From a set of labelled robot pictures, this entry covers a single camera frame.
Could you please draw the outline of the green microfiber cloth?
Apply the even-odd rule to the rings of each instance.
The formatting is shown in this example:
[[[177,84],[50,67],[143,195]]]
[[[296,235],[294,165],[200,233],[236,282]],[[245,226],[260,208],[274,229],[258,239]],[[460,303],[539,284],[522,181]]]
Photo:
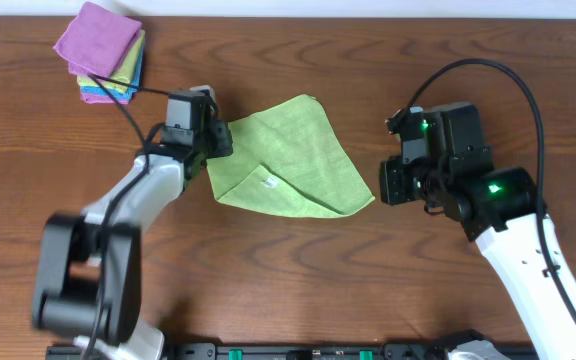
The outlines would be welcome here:
[[[292,218],[351,216],[375,196],[323,106],[302,94],[232,121],[233,154],[208,161],[217,202]]]

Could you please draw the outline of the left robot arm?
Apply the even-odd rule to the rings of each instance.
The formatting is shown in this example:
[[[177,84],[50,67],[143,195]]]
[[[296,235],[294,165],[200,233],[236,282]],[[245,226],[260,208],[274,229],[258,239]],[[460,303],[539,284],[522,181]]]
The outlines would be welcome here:
[[[232,140],[213,105],[169,108],[129,172],[78,215],[45,223],[31,306],[34,328],[73,341],[82,359],[159,359],[165,336],[141,320],[142,238]]]

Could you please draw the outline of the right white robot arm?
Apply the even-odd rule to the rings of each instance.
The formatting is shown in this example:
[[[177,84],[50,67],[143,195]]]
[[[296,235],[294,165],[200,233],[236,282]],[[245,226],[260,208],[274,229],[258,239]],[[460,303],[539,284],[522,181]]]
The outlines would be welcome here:
[[[421,200],[459,223],[501,279],[541,359],[576,359],[576,281],[554,224],[536,211],[536,185],[520,167],[489,155],[391,157],[380,165],[381,197]]]

